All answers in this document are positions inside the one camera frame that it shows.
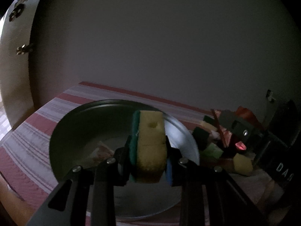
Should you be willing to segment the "wall power outlet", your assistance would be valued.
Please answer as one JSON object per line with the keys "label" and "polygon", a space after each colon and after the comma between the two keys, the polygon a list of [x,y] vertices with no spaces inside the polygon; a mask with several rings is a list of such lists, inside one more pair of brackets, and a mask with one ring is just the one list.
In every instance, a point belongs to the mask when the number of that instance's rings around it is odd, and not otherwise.
{"label": "wall power outlet", "polygon": [[269,103],[274,104],[277,100],[275,98],[275,94],[272,90],[268,89],[266,93],[266,99]]}

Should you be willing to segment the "green white snack packet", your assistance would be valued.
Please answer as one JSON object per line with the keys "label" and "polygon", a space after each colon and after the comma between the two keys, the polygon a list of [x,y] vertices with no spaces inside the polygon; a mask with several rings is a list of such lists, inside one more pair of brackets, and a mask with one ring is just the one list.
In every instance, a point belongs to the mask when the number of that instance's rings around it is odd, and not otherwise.
{"label": "green white snack packet", "polygon": [[104,160],[113,157],[114,151],[103,142],[99,142],[94,151],[89,155],[89,161],[94,165],[100,164]]}

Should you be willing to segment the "black square box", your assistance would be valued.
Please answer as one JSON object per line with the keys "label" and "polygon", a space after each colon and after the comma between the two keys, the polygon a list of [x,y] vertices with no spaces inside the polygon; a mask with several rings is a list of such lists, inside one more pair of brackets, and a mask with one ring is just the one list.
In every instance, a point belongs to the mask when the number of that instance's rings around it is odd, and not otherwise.
{"label": "black square box", "polygon": [[209,145],[209,133],[200,127],[196,127],[192,132],[192,136],[198,146],[198,151],[202,153]]}

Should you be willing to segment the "wooden door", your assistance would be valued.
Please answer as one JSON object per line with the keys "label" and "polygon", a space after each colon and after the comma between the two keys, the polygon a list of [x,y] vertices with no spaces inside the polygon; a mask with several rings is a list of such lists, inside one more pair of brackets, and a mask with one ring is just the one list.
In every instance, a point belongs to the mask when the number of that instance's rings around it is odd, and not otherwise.
{"label": "wooden door", "polygon": [[40,0],[14,0],[1,19],[1,97],[12,129],[34,111],[28,53]]}

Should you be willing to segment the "yellow green sponge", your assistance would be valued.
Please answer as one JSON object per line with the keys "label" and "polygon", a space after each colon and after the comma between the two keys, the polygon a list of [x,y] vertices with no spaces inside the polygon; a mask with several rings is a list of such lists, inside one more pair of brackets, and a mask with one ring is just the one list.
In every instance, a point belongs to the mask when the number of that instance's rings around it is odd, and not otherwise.
{"label": "yellow green sponge", "polygon": [[162,112],[148,110],[134,112],[129,149],[133,181],[136,183],[159,182],[167,162]]}

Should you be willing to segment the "green white small box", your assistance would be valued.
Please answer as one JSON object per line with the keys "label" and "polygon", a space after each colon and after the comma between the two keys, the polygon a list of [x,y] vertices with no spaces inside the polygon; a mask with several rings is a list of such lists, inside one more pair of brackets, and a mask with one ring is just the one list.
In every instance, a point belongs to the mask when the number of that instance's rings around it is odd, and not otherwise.
{"label": "green white small box", "polygon": [[223,154],[223,150],[220,149],[215,143],[210,143],[203,151],[203,154],[207,157],[219,159]]}

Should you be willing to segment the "striped red white tablecloth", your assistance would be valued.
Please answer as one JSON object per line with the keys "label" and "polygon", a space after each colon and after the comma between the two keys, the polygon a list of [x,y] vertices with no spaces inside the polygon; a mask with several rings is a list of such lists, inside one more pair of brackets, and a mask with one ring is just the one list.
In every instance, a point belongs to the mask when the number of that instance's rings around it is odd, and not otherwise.
{"label": "striped red white tablecloth", "polygon": [[[81,82],[56,96],[27,118],[1,144],[1,202],[17,225],[26,225],[57,185],[50,168],[49,140],[58,121],[75,107],[101,99],[138,101],[163,110],[179,119],[188,130],[199,126],[204,110],[134,91]],[[263,170],[234,179],[259,209],[268,215],[263,225],[275,225],[282,216],[281,188]],[[179,206],[139,221],[117,225],[179,225]]]}

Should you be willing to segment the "large metal bowl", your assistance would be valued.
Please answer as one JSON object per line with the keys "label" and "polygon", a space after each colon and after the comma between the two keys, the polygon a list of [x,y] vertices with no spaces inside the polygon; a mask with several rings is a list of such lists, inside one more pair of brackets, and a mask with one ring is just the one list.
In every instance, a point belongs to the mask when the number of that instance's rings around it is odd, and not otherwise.
{"label": "large metal bowl", "polygon": [[[89,155],[99,142],[115,151],[125,146],[132,136],[132,119],[138,110],[160,111],[154,107],[124,100],[104,100],[79,106],[65,115],[50,138],[49,156],[52,171],[58,182],[80,165],[96,167]],[[182,156],[199,165],[199,152],[187,128],[174,117],[164,113],[166,141],[180,150]],[[114,187],[116,222],[118,218],[150,217],[181,205],[180,186],[169,185],[166,169],[157,183],[136,183],[131,177],[124,186]],[[92,210],[93,192],[89,192],[88,209]]]}

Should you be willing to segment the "red foil packet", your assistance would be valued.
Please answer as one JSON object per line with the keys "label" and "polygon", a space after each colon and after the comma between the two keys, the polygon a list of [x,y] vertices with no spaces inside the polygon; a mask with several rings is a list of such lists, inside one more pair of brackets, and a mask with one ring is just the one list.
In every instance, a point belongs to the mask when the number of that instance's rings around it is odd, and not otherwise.
{"label": "red foil packet", "polygon": [[235,143],[235,146],[236,146],[237,150],[246,151],[246,149],[247,149],[245,144],[242,141]]}

